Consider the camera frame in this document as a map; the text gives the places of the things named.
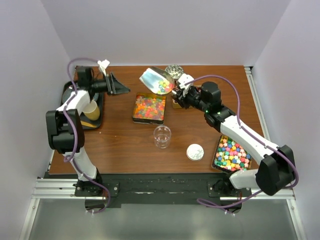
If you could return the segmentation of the metal scoop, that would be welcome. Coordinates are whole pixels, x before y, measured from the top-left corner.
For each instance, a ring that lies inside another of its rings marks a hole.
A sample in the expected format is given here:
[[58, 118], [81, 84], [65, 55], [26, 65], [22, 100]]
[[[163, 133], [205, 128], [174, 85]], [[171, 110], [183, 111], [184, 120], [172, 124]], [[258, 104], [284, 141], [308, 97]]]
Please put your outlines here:
[[139, 80], [154, 94], [163, 96], [169, 94], [175, 87], [172, 76], [155, 66], [148, 67]]

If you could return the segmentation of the tin of translucent star candies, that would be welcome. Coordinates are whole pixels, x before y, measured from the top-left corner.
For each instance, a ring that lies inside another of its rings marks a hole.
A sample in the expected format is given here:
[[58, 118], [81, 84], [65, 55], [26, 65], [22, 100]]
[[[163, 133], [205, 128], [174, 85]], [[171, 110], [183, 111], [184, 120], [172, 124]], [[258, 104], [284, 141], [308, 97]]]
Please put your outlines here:
[[162, 125], [165, 109], [165, 96], [138, 92], [135, 97], [132, 120], [134, 123]]

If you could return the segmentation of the clear plastic jar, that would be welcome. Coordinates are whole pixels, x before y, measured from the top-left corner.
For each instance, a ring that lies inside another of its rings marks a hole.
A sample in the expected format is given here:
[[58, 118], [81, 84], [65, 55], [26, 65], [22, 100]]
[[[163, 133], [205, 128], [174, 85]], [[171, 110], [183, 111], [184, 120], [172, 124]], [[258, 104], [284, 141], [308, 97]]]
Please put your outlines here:
[[168, 126], [159, 125], [153, 131], [154, 144], [160, 148], [165, 149], [170, 145], [172, 132]]

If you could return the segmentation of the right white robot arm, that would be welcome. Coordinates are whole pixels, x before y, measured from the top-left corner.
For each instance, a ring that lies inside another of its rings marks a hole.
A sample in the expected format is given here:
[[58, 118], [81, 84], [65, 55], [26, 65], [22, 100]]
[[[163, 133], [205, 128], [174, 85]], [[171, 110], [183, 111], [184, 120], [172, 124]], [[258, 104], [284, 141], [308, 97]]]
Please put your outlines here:
[[258, 164], [258, 169], [236, 170], [227, 175], [223, 192], [230, 197], [244, 188], [259, 188], [273, 196], [299, 180], [293, 150], [279, 147], [245, 125], [230, 108], [223, 105], [221, 91], [214, 82], [201, 87], [180, 85], [172, 90], [173, 99], [182, 107], [193, 107], [204, 113], [207, 124], [240, 144]]

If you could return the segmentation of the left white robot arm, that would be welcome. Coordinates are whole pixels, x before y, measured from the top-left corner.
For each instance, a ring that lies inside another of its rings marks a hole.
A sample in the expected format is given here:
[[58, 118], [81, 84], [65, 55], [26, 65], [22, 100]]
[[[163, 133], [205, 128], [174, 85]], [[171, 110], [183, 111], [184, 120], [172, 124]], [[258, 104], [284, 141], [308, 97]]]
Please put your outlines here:
[[45, 115], [48, 143], [51, 149], [63, 155], [65, 162], [71, 163], [78, 180], [87, 182], [86, 191], [92, 196], [99, 196], [104, 190], [104, 184], [97, 180], [98, 169], [85, 150], [85, 134], [80, 116], [93, 102], [95, 94], [114, 96], [127, 94], [131, 90], [119, 82], [112, 72], [103, 73], [101, 79], [95, 79], [92, 67], [79, 66], [76, 75], [75, 90], [63, 105]]

